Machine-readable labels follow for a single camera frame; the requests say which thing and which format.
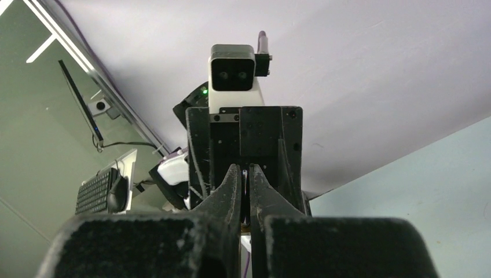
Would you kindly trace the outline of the small brass padlock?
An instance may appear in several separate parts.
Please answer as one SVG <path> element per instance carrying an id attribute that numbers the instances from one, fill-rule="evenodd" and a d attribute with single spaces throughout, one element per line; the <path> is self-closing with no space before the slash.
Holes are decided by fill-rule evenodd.
<path id="1" fill-rule="evenodd" d="M 249 172 L 243 170 L 241 172 L 241 212 L 240 223 L 241 231 L 248 232 L 250 226 L 250 185 Z"/>

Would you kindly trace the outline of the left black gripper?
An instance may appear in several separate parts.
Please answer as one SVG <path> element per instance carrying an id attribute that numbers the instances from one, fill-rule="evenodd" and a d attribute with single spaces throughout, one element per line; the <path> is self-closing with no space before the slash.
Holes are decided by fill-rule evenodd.
<path id="1" fill-rule="evenodd" d="M 242 170 L 257 164 L 270 184 L 278 182 L 278 192 L 291 205 L 311 214 L 308 198 L 301 189 L 301 107 L 223 108 L 211 116 L 207 107 L 190 107 L 186 109 L 186 123 L 190 154 L 203 196 L 197 209 L 212 208 L 210 195 L 231 164 Z"/>

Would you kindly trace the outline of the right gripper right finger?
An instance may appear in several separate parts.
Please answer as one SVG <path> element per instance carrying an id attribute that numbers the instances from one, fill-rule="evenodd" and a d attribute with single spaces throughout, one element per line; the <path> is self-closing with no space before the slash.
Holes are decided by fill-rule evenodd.
<path id="1" fill-rule="evenodd" d="M 426 244 L 407 220 L 311 217 L 250 167 L 254 277 L 437 277 Z"/>

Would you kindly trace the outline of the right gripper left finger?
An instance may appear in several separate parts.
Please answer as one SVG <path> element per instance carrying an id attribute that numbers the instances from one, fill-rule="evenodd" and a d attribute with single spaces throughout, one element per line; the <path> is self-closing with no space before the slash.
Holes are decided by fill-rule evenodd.
<path id="1" fill-rule="evenodd" d="M 38 277 L 239 277 L 241 170 L 180 213 L 85 214 L 53 240 Z"/>

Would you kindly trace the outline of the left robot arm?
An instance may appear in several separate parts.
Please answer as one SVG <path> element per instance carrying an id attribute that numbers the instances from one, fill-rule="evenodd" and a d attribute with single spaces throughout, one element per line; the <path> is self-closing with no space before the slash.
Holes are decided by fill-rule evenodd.
<path id="1" fill-rule="evenodd" d="M 258 171 L 285 202 L 310 214 L 301 190 L 302 109 L 227 104 L 212 112 L 211 92 L 204 82 L 173 109 L 188 142 L 150 171 L 165 197 L 178 209 L 213 202 L 246 217 L 249 183 Z"/>

